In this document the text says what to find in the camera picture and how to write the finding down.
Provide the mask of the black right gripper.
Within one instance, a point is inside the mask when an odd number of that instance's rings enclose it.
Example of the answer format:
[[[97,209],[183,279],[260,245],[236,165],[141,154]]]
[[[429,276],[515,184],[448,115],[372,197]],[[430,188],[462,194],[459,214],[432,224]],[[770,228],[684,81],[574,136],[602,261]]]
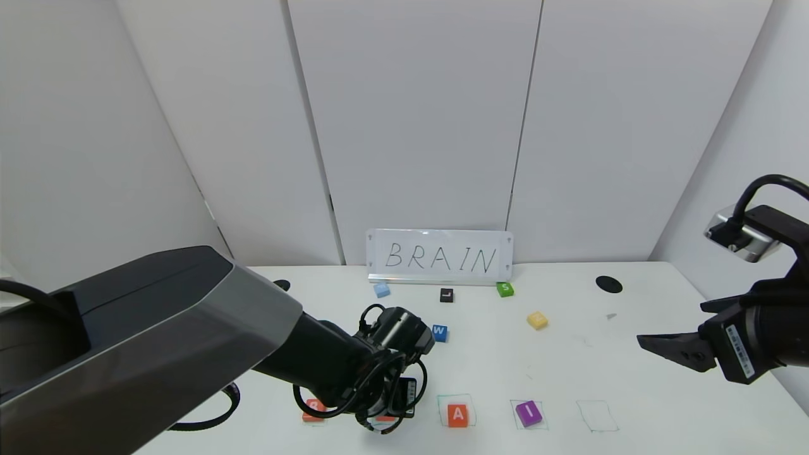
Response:
[[[644,334],[636,341],[649,351],[696,372],[719,363],[726,380],[751,385],[766,372],[808,365],[807,305],[740,305],[743,296],[708,300],[703,313],[714,316],[699,333]]]

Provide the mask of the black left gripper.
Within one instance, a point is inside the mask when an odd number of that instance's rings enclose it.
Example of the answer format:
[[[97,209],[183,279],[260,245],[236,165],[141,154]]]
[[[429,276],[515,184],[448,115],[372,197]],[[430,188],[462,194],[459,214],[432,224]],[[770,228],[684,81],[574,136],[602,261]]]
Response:
[[[409,377],[396,379],[384,401],[384,418],[413,418],[417,397],[417,380]]]

